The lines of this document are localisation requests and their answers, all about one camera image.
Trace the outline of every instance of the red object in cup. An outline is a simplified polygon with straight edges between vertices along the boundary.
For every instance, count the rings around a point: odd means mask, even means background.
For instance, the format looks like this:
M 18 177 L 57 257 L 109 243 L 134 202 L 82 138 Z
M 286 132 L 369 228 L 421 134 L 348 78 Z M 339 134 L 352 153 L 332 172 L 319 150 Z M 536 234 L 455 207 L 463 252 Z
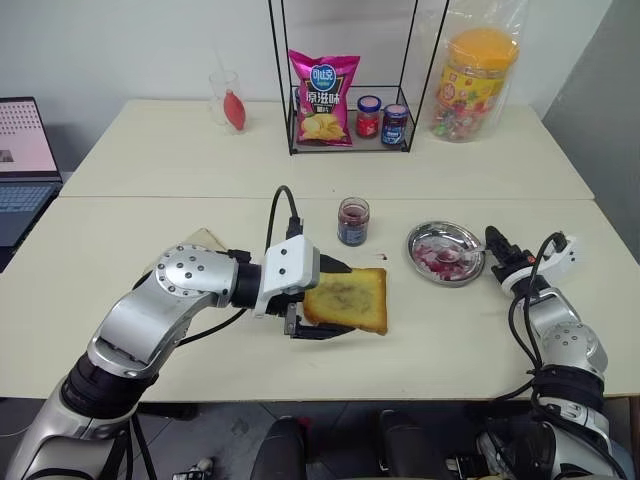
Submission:
M 231 90 L 227 90 L 224 96 L 223 102 L 224 114 L 227 116 L 229 123 L 233 125 L 236 130 L 242 130 L 244 128 L 244 122 L 247 118 L 244 111 L 244 105 Z

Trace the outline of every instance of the glass cup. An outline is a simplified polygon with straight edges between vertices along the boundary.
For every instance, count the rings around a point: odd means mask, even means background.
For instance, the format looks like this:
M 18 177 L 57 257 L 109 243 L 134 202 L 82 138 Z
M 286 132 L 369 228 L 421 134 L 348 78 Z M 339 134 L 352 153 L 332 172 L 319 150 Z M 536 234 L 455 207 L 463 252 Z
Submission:
M 216 71 L 209 75 L 213 96 L 209 102 L 213 120 L 225 126 L 230 133 L 241 133 L 246 129 L 246 114 L 240 90 L 238 74 L 231 70 Z

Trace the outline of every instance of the toast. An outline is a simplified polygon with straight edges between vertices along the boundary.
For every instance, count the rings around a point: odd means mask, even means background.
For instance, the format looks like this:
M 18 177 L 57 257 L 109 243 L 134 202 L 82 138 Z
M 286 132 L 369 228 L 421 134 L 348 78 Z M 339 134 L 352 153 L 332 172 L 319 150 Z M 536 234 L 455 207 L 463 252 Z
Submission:
M 304 316 L 313 323 L 336 323 L 379 335 L 387 333 L 387 271 L 354 268 L 321 273 L 318 286 L 304 296 Z

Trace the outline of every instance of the white wall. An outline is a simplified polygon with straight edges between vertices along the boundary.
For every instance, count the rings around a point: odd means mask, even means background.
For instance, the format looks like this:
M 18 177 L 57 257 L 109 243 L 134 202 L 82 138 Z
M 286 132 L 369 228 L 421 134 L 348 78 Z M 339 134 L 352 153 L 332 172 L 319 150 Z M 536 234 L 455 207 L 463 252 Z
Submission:
M 305 13 L 303 0 L 287 1 L 293 2 L 294 13 L 296 6 Z M 394 71 L 399 57 L 385 51 L 375 26 L 410 0 L 331 1 L 344 5 L 345 15 L 338 9 L 325 16 L 328 28 L 346 18 L 356 25 L 353 33 L 359 38 L 343 43 L 336 53 L 367 49 L 369 42 L 379 53 L 379 66 L 363 60 L 360 73 Z M 610 1 L 530 0 L 513 102 L 532 104 L 544 115 Z M 327 2 L 312 2 L 314 11 Z M 372 4 L 386 4 L 390 15 Z M 393 18 L 395 35 L 403 39 L 406 27 Z M 299 38 L 321 41 L 315 34 L 304 35 L 304 22 L 291 22 L 299 27 Z M 240 75 L 245 96 L 277 98 L 266 0 L 0 0 L 0 96 L 35 96 L 57 158 L 63 165 L 74 163 L 128 98 L 207 97 L 214 32 L 227 68 Z M 362 35 L 367 34 L 371 37 L 365 41 Z M 311 53 L 334 53 L 327 46 L 306 47 Z

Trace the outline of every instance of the jar lid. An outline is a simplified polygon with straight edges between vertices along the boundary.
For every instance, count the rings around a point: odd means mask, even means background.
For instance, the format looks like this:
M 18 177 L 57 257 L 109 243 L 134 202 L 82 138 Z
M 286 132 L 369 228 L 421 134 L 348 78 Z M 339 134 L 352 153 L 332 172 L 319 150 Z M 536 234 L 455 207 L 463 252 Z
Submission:
M 509 35 L 496 28 L 474 28 L 449 44 L 451 59 L 484 70 L 507 70 L 518 59 L 520 48 Z
M 387 105 L 384 107 L 384 114 L 391 118 L 405 118 L 409 115 L 409 109 L 399 103 Z
M 382 100 L 375 95 L 365 95 L 358 99 L 358 110 L 364 113 L 376 113 L 380 110 Z
M 448 287 L 461 287 L 484 268 L 480 241 L 455 223 L 434 221 L 415 227 L 407 237 L 409 258 L 429 280 Z

